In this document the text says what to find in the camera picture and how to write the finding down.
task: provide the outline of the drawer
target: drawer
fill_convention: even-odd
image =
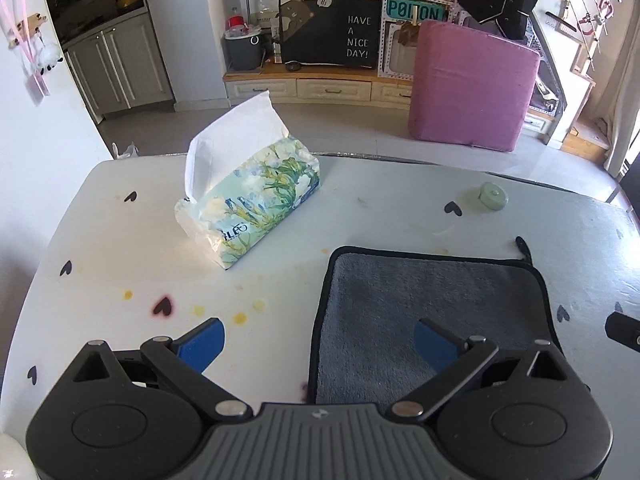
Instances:
[[[226,83],[226,94],[229,99],[250,99],[253,96],[269,91],[271,98],[295,97],[295,79],[258,79],[253,81],[229,81]]]
[[[533,114],[527,114],[524,118],[524,126],[523,128],[530,130],[532,132],[536,132],[539,134],[544,134],[549,128],[551,124],[551,118],[549,120],[544,120],[542,117],[538,117]]]
[[[371,100],[409,106],[411,104],[411,90],[412,88],[409,85],[373,83],[371,86]]]
[[[298,97],[327,101],[371,101],[371,83],[337,79],[298,79]]]

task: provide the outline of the teal license plate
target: teal license plate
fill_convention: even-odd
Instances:
[[[414,7],[418,7],[418,21],[447,19],[445,6],[420,0],[386,0],[386,13],[393,20],[411,20]]]

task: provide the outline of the shelf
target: shelf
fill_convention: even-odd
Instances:
[[[256,81],[260,79],[339,79],[344,81],[368,81],[372,83],[387,83],[411,86],[411,81],[378,77],[375,68],[347,68],[343,66],[303,66],[297,72],[288,72],[284,64],[266,63],[260,72],[229,72],[223,80]]]

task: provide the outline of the floral tissue package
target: floral tissue package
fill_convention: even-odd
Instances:
[[[175,217],[228,269],[320,186],[320,163],[257,95],[198,134]]]

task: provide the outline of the trash can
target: trash can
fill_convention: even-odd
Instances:
[[[261,31],[262,28],[259,25],[249,25],[240,31],[237,29],[225,31],[226,48],[233,70],[255,70],[262,65],[264,48],[260,40]]]

